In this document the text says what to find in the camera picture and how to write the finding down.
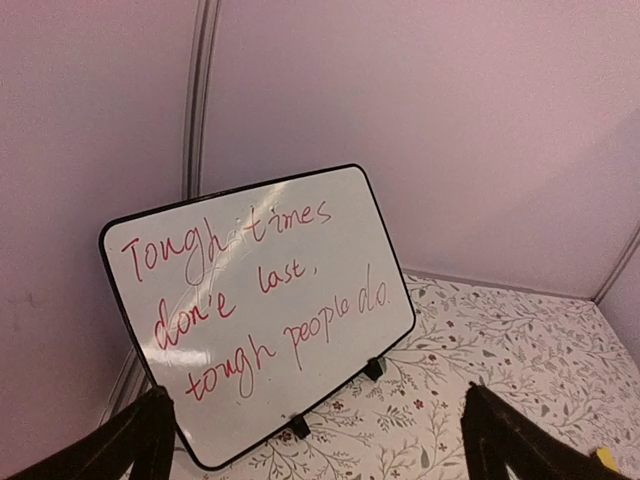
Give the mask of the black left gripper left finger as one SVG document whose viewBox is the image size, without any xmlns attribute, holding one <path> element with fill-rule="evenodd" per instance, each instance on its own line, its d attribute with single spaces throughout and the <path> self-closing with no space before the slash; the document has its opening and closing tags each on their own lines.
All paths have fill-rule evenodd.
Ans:
<svg viewBox="0 0 640 480">
<path fill-rule="evenodd" d="M 156 386 L 85 438 L 12 477 L 168 479 L 174 446 L 174 403 Z"/>
</svg>

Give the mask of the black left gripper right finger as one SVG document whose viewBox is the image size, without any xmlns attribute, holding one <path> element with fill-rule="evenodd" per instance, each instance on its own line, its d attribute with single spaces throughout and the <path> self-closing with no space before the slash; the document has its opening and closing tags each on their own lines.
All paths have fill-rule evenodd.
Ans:
<svg viewBox="0 0 640 480">
<path fill-rule="evenodd" d="M 622 479 L 552 437 L 484 385 L 465 394 L 461 432 L 471 479 Z"/>
</svg>

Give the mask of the white whiteboard black frame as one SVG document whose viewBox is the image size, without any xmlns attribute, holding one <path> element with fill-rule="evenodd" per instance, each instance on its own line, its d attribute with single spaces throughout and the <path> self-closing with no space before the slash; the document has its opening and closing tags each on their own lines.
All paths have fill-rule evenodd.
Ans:
<svg viewBox="0 0 640 480">
<path fill-rule="evenodd" d="M 146 376 L 205 471 L 364 374 L 416 323 L 356 164 L 121 217 L 99 249 Z"/>
</svg>

